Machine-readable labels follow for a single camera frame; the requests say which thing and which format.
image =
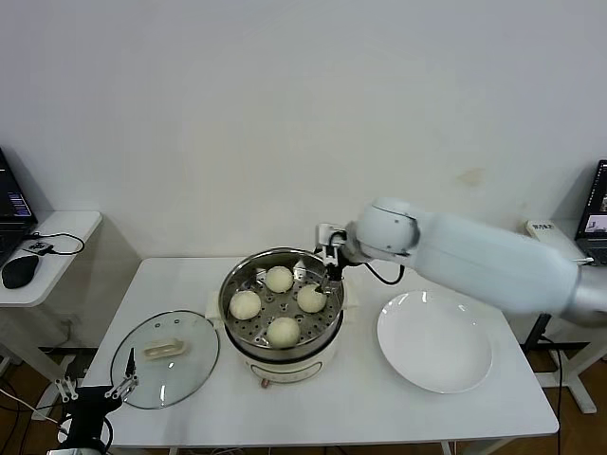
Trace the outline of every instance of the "metal rim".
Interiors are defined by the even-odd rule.
[[[292,350],[294,348],[305,348],[306,346],[310,346],[310,345],[314,344],[314,342],[317,341],[317,339],[318,339],[318,336],[316,336],[316,337],[313,337],[313,338],[310,338],[310,339],[306,339],[305,341],[300,342],[296,346],[293,346],[293,347],[290,347],[290,348],[276,349],[276,348],[272,348],[269,345],[264,346],[264,345],[260,345],[260,344],[257,344],[255,342],[252,342],[249,339],[247,339],[246,337],[241,336],[237,331],[232,330],[232,328],[230,327],[231,324],[228,321],[228,317],[227,317],[227,313],[226,313],[228,310],[224,309],[222,301],[221,301],[222,298],[223,298],[223,296],[227,293],[228,283],[230,282],[230,280],[235,275],[238,274],[238,272],[240,270],[242,270],[245,266],[247,266],[251,262],[259,260],[259,259],[264,258],[266,256],[272,256],[272,255],[275,255],[275,254],[295,254],[295,255],[301,255],[301,256],[305,256],[307,258],[310,258],[311,260],[317,261],[320,264],[322,264],[322,260],[321,260],[321,258],[318,255],[316,255],[316,254],[314,254],[314,253],[312,253],[310,251],[306,251],[304,249],[290,248],[290,247],[277,247],[277,248],[268,249],[268,250],[265,250],[265,251],[262,251],[262,252],[250,255],[247,258],[245,258],[244,260],[242,260],[240,263],[238,263],[229,272],[229,274],[226,276],[226,278],[223,280],[221,288],[219,290],[219,311],[220,311],[220,316],[221,316],[221,319],[223,320],[223,322],[224,322],[224,324],[226,326],[226,332],[231,335],[232,344],[243,343],[243,344],[246,344],[246,345],[252,347],[253,349],[262,349],[262,350],[268,350],[268,351],[289,351],[289,350]],[[326,326],[326,328],[324,329],[324,332],[335,331],[335,328],[336,328],[336,325],[337,325],[337,321],[340,318],[339,314],[341,313],[341,310],[342,310],[343,300],[339,300],[339,304],[340,305],[337,308],[337,311],[335,312],[336,315],[334,315],[335,317],[334,318],[333,318],[333,316],[330,317],[332,319],[332,321],[329,323],[329,325]],[[312,315],[313,314],[305,314],[304,316],[314,317]]]
[[[197,315],[197,316],[201,317],[208,324],[211,325],[212,331],[215,333],[215,337],[217,338],[217,354],[215,355],[215,360],[213,361],[211,369],[209,370],[209,374],[207,375],[207,377],[205,377],[204,381],[202,381],[200,383],[200,385],[198,387],[196,387],[195,389],[193,389],[190,393],[188,393],[187,395],[185,395],[183,398],[180,398],[177,401],[171,403],[169,406],[158,406],[158,407],[153,407],[153,408],[144,408],[144,407],[141,407],[141,406],[134,405],[133,403],[129,403],[128,401],[124,402],[127,405],[132,406],[133,408],[137,408],[138,410],[165,410],[165,409],[171,407],[172,405],[176,405],[177,403],[182,402],[186,398],[189,398],[194,393],[196,393],[204,385],[205,382],[207,382],[207,380],[211,377],[212,371],[215,369],[215,365],[217,364],[217,359],[219,358],[219,351],[221,350],[221,343],[219,342],[219,335],[217,334],[217,331],[213,327],[212,323],[208,319],[206,319],[203,315],[201,315],[200,313],[196,313],[195,311],[192,311],[192,310],[171,310],[171,311],[164,311],[162,313],[158,313],[157,315],[153,315],[150,318],[147,318],[142,323],[140,323],[138,326],[136,326],[133,330],[131,330],[126,335],[126,337],[124,337],[122,339],[122,341],[120,342],[120,345],[118,346],[118,348],[116,348],[116,351],[114,352],[114,355],[112,356],[112,362],[110,363],[110,384],[112,385],[112,387],[115,386],[115,384],[114,384],[114,378],[112,377],[112,371],[114,370],[114,361],[116,360],[116,354],[119,352],[120,348],[122,347],[122,345],[124,344],[124,342],[128,339],[128,337],[130,335],[132,335],[139,327],[141,327],[146,322],[148,322],[148,321],[150,321],[150,320],[152,320],[154,318],[157,318],[158,316],[170,315],[172,313],[192,313],[193,315]]]
[[[338,324],[337,327],[335,328],[335,330],[331,333],[331,336],[321,345],[319,346],[317,349],[315,349],[314,351],[311,351],[309,354],[303,355],[301,357],[297,357],[297,358],[286,358],[286,359],[268,359],[268,358],[262,358],[258,355],[252,354],[248,351],[245,351],[243,349],[242,346],[240,346],[234,339],[232,333],[229,330],[226,330],[226,335],[228,336],[228,338],[231,341],[232,346],[234,346],[238,352],[240,352],[242,355],[246,355],[247,357],[260,362],[260,363],[266,363],[267,365],[288,365],[290,363],[297,363],[297,362],[301,362],[303,360],[307,360],[308,358],[313,357],[314,355],[317,355],[319,353],[321,353],[324,348],[326,348],[338,335],[338,333],[340,332],[340,328],[341,325],[343,324],[343,310],[340,312],[340,316],[336,319],[336,323]]]

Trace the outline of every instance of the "white plate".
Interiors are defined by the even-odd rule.
[[[469,391],[491,369],[485,330],[466,305],[441,292],[392,299],[379,314],[377,337],[395,370],[429,391]]]

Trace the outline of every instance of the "wooden floor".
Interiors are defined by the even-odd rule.
[[[555,367],[546,353],[533,353],[529,361],[534,371],[549,372]],[[9,381],[22,397],[30,404],[37,403],[44,391],[46,380],[33,371],[28,365],[10,367],[4,379]],[[607,363],[597,362],[581,377],[590,395],[598,406],[598,413],[584,415],[569,391],[564,390],[562,396],[561,427],[563,455],[598,455],[607,454]],[[557,390],[545,391],[553,408],[556,408]],[[14,402],[0,394],[0,405],[15,408]],[[0,409],[0,450],[9,437],[15,412]],[[30,414],[21,413],[17,427],[9,440],[4,453],[0,455],[42,455],[50,448],[57,446],[57,431],[52,423],[30,421]],[[55,409],[51,417],[59,418],[60,412]],[[23,439],[28,429],[27,438]],[[458,443],[458,452],[467,443]],[[163,455],[166,450],[149,450],[151,454]],[[183,450],[184,455],[211,453],[210,450]],[[247,448],[239,451],[241,455],[266,455],[267,448]],[[271,449],[272,455],[440,455],[439,444],[406,445],[406,446],[345,446],[345,447],[276,447]],[[544,455],[557,453],[556,436],[521,439],[510,443],[495,452],[497,455]]]

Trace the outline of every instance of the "laptop screen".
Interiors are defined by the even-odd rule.
[[[607,160],[600,160],[576,238],[607,239]]]
[[[17,184],[9,163],[0,150],[0,222],[36,222]]]

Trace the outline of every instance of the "glass lid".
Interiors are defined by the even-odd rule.
[[[116,350],[111,367],[113,385],[122,381],[131,349],[139,384],[124,401],[155,410],[187,398],[205,383],[217,360],[219,339],[212,324],[192,311],[149,318]]]

